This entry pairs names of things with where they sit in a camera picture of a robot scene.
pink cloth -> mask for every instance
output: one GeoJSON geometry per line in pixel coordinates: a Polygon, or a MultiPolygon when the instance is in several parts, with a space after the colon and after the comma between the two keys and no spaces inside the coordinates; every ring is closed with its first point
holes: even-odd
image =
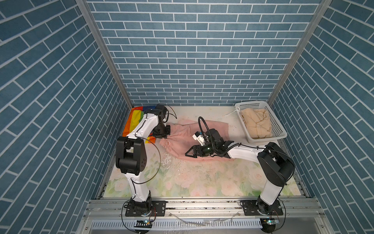
{"type": "MultiPolygon", "coordinates": [[[[178,159],[186,160],[186,161],[194,161],[194,162],[201,162],[201,161],[227,161],[230,160],[228,158],[221,158],[219,156],[214,157],[198,157],[192,158],[187,157],[184,154],[189,150],[192,146],[198,145],[199,142],[192,138],[192,135],[195,134],[197,131],[200,132],[199,124],[193,121],[184,121],[184,124],[170,124],[170,135],[165,139],[162,138],[160,140],[160,145],[165,147],[166,151],[175,156],[178,159]]],[[[217,121],[206,121],[206,124],[210,129],[216,129],[223,140],[227,141],[229,139],[229,125],[228,123],[217,122],[217,121]]],[[[201,127],[204,132],[206,132],[206,128],[204,124],[201,122],[201,127]]]]}

brick wallpaper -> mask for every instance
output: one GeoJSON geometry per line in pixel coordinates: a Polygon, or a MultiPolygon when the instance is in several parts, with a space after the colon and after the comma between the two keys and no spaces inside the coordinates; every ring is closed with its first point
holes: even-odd
{"type": "Polygon", "coordinates": [[[374,233],[373,12],[333,0],[273,105],[335,233],[374,233]]]}
{"type": "Polygon", "coordinates": [[[89,5],[135,105],[267,100],[320,0],[89,5]]]}
{"type": "Polygon", "coordinates": [[[0,233],[71,233],[128,109],[74,0],[0,1],[0,233]]]}

aluminum frame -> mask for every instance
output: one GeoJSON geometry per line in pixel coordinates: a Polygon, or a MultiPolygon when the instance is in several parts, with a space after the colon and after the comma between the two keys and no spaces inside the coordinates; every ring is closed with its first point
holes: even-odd
{"type": "Polygon", "coordinates": [[[104,57],[104,60],[105,62],[107,63],[108,67],[109,67],[109,70],[110,72],[112,73],[113,75],[113,79],[114,81],[116,82],[119,90],[121,91],[121,94],[123,96],[123,98],[125,99],[128,107],[131,109],[133,108],[133,104],[131,103],[131,99],[129,98],[127,92],[126,92],[126,89],[125,89],[125,86],[123,85],[123,82],[122,82],[122,79],[118,73],[118,70],[116,68],[116,66],[114,65],[114,62],[113,62],[113,59],[109,53],[109,50],[104,42],[104,39],[102,38],[101,36],[101,33],[100,33],[100,30],[99,28],[97,27],[97,24],[95,22],[95,19],[94,19],[94,16],[87,4],[87,1],[86,0],[76,0],[77,2],[77,5],[78,5],[78,8],[79,10],[82,12],[82,15],[83,15],[83,18],[85,19],[91,33],[92,33],[92,36],[94,37],[95,39],[95,42],[97,43],[103,57],[104,57]]]}
{"type": "MultiPolygon", "coordinates": [[[[239,221],[244,218],[267,218],[269,216],[245,216],[240,200],[256,199],[257,197],[231,197],[231,198],[162,198],[154,197],[153,200],[166,200],[166,210],[164,219],[175,219],[171,214],[181,219],[214,219],[231,218],[239,221]]],[[[321,234],[332,234],[327,218],[318,203],[317,198],[306,198],[305,196],[282,196],[280,199],[285,206],[285,216],[287,218],[314,218],[321,234]]],[[[128,199],[100,199],[90,200],[83,215],[78,234],[88,234],[91,230],[93,220],[121,219],[121,208],[128,199]]],[[[122,217],[124,220],[132,220],[134,217],[122,217]]]]}
{"type": "Polygon", "coordinates": [[[312,37],[314,30],[317,28],[319,22],[322,19],[322,16],[325,14],[327,8],[329,7],[332,0],[321,0],[321,3],[318,5],[316,11],[314,12],[313,18],[311,19],[310,23],[305,29],[303,36],[301,37],[294,53],[291,55],[288,64],[283,70],[282,75],[280,76],[278,83],[275,85],[273,92],[270,94],[267,103],[269,106],[273,104],[275,98],[277,97],[278,93],[282,89],[282,86],[288,79],[292,69],[294,68],[297,60],[299,59],[301,53],[303,52],[305,46],[307,45],[309,39],[312,37]]]}

laundry basket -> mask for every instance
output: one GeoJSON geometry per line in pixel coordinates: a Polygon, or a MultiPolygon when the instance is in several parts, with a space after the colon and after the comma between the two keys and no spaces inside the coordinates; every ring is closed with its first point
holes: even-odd
{"type": "Polygon", "coordinates": [[[279,122],[279,119],[274,114],[273,110],[270,108],[268,103],[266,101],[244,101],[239,102],[235,104],[235,107],[240,108],[239,110],[244,110],[245,108],[252,108],[252,109],[265,109],[269,111],[270,115],[270,122],[272,124],[272,134],[273,137],[270,138],[261,138],[261,139],[252,139],[248,133],[248,130],[244,124],[243,118],[240,115],[239,111],[236,111],[240,124],[242,125],[243,131],[245,132],[245,137],[247,138],[247,141],[249,143],[257,143],[257,142],[263,142],[263,141],[274,141],[277,139],[282,139],[287,137],[287,132],[282,126],[282,124],[279,122]]]}

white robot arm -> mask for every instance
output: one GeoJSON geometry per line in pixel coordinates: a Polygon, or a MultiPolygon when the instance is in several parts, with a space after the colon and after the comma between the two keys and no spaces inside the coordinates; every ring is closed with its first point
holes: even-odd
{"type": "Polygon", "coordinates": [[[224,141],[217,130],[209,129],[204,119],[199,117],[200,131],[193,138],[200,144],[192,146],[188,157],[219,156],[241,158],[257,162],[261,165],[267,181],[257,199],[258,212],[267,215],[274,209],[279,193],[291,178],[295,170],[293,160],[274,142],[264,146],[246,146],[233,141],[224,141]],[[203,133],[200,120],[205,124],[207,132],[203,133]]]}
{"type": "MultiPolygon", "coordinates": [[[[124,173],[129,181],[132,200],[137,214],[145,214],[151,209],[151,194],[147,188],[142,171],[147,163],[144,139],[152,132],[154,137],[162,138],[170,134],[170,126],[165,125],[166,107],[157,105],[144,113],[142,121],[126,137],[120,137],[116,144],[116,167],[124,173]],[[134,152],[127,152],[131,147],[134,152]]],[[[264,215],[272,212],[275,201],[286,182],[293,175],[295,165],[293,160],[275,143],[265,146],[245,146],[233,141],[224,141],[215,129],[209,129],[207,137],[201,132],[194,135],[200,144],[186,152],[186,156],[197,158],[205,156],[220,156],[226,158],[241,158],[257,162],[261,165],[267,181],[257,199],[258,211],[264,215]]]]}
{"type": "Polygon", "coordinates": [[[129,181],[136,215],[149,213],[151,209],[151,193],[145,184],[143,170],[147,164],[144,141],[152,133],[156,138],[170,135],[170,125],[165,124],[167,109],[157,105],[155,109],[144,112],[138,126],[126,137],[119,137],[116,143],[116,167],[125,174],[129,181]]]}

